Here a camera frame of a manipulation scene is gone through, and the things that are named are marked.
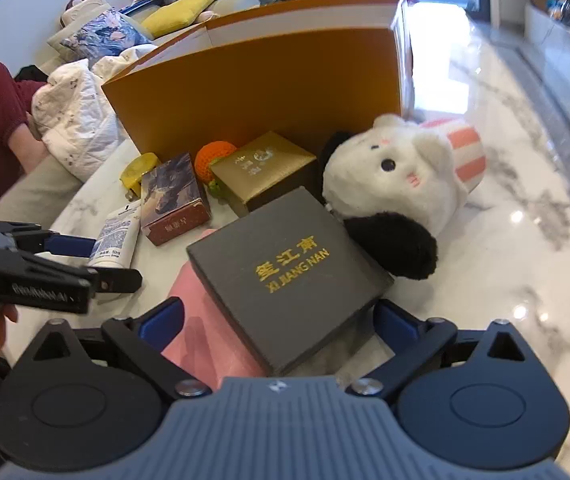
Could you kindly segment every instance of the logo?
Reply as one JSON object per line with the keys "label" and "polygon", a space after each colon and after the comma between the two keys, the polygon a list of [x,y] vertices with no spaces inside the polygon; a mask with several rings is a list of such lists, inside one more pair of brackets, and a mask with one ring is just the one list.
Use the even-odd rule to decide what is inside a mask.
{"label": "logo", "polygon": [[271,148],[265,148],[264,150],[256,150],[254,152],[254,158],[258,162],[265,162],[273,157],[274,151]]}
{"label": "logo", "polygon": [[20,296],[29,296],[30,298],[39,298],[41,300],[64,301],[69,302],[69,296],[63,292],[55,292],[53,290],[45,290],[36,286],[24,286],[18,283],[12,283],[12,290]]}
{"label": "logo", "polygon": [[286,388],[289,388],[289,385],[287,383],[285,383],[284,381],[281,381],[280,379],[278,381],[274,381],[273,383],[270,383],[268,388],[273,391],[274,393],[281,393],[281,391],[285,390]]}

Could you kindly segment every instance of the black plush ear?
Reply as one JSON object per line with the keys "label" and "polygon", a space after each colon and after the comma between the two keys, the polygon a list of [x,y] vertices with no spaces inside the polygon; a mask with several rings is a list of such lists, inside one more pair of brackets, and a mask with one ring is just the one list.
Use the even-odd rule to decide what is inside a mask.
{"label": "black plush ear", "polygon": [[421,224],[399,213],[348,218],[350,237],[394,276],[424,280],[436,270],[435,238]]}
{"label": "black plush ear", "polygon": [[336,151],[336,149],[345,142],[345,140],[349,139],[351,134],[347,132],[338,132],[334,134],[328,142],[325,143],[323,147],[323,151],[321,155],[318,157],[318,165],[321,171],[321,179],[323,178],[323,172],[325,171],[325,167],[327,166],[327,162],[329,158],[332,156],[332,153]]}

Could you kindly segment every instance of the white blanket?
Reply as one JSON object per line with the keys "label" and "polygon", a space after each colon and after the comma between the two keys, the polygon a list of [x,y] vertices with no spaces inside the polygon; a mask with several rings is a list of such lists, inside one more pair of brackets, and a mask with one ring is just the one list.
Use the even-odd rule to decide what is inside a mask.
{"label": "white blanket", "polygon": [[34,94],[32,115],[49,153],[83,182],[127,138],[100,86],[155,48],[128,48],[103,57],[91,70],[86,59],[65,64]]}

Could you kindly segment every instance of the table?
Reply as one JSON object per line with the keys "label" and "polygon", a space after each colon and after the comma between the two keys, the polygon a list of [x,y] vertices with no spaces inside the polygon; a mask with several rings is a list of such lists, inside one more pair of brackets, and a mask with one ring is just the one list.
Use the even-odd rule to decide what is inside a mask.
{"label": "table", "polygon": [[[492,319],[513,322],[547,367],[570,406],[570,182],[548,149],[548,134],[523,89],[462,9],[409,9],[416,103],[427,119],[462,114],[479,131],[489,169],[468,204],[439,236],[439,264],[428,280],[399,278],[386,294],[416,317],[443,316],[460,328],[483,329]],[[52,228],[95,237],[109,212],[126,203],[118,180],[137,151],[116,150],[63,211]],[[235,218],[211,202],[213,227]],[[96,326],[116,314],[138,316],[163,300],[185,247],[203,228],[155,248],[138,238],[133,266],[143,286],[132,296],[92,304],[88,317],[65,316],[74,326]],[[50,317],[20,308],[8,327],[6,352],[14,361]],[[353,354],[344,341],[341,358]],[[345,383],[390,355],[373,336],[340,370]],[[305,373],[305,368],[298,370]],[[570,473],[570,433],[559,462]]]}

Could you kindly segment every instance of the knitted orange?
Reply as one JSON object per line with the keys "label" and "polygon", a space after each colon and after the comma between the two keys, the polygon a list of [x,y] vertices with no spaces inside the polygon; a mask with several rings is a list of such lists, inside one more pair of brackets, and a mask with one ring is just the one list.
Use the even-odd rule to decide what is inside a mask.
{"label": "knitted orange", "polygon": [[196,159],[194,160],[196,176],[204,184],[209,184],[214,180],[214,174],[209,169],[209,165],[218,158],[231,155],[235,151],[236,146],[226,140],[215,140],[205,144],[196,154]]}

